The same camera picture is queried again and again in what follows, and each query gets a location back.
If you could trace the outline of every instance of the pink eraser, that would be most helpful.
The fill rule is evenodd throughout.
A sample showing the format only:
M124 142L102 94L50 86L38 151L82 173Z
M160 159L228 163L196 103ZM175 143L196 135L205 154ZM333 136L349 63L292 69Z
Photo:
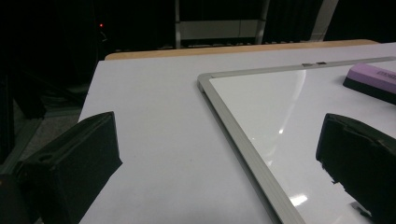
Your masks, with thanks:
M358 63L352 66L344 86L396 105L396 73Z

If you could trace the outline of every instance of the whiteboard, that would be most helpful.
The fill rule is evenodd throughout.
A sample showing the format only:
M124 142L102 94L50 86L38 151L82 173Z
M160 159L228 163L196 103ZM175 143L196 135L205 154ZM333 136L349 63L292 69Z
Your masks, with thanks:
M326 113L360 120L396 137L396 105L342 85L355 63L396 71L369 59L205 74L199 87L215 107L284 223L370 223L315 158Z

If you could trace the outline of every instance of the whiteboard surface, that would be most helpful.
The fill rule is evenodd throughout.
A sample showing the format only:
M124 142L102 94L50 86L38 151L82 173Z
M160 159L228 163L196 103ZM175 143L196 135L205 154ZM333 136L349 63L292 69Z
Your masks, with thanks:
M372 63L396 71L396 62ZM369 223L315 158L326 113L396 137L396 106L342 85L352 65L210 79L306 223Z

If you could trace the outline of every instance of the whiteboard frame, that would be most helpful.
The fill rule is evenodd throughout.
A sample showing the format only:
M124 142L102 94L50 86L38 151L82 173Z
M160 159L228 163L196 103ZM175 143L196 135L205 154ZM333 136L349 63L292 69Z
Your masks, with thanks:
M201 74L198 76L198 88L203 95L208 99L208 103L213 106L215 113L219 116L222 124L226 131L231 136L231 141L239 149L243 159L245 160L251 174L259 184L263 195L268 199L270 204L273 206L276 215L282 223L305 223L297 209L292 205L289 197L285 191L280 187L276 178L267 167L256 148L251 144L242 128L239 126L236 119L233 117L231 111L228 109L226 104L222 101L219 94L212 86L210 79L221 78L221 77L235 77L235 76L247 76L254 74L274 73L274 72L285 72L285 71L296 71L296 70L307 70L317 69L335 66L352 65L355 63L380 63L396 61L396 57L382 57L382 58L370 58L362 60L349 60L340 62L329 62L329 63L303 63L291 66L281 67L270 67L260 69L250 69L241 71L230 71L220 73L208 73Z

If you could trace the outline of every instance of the whiteboard eraser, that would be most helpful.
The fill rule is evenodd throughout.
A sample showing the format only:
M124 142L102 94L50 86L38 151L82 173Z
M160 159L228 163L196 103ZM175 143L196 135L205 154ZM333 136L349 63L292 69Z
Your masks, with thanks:
M326 114L316 158L374 223L396 223L396 139L359 120Z
M343 85L396 105L395 72L366 63L358 63L349 69Z

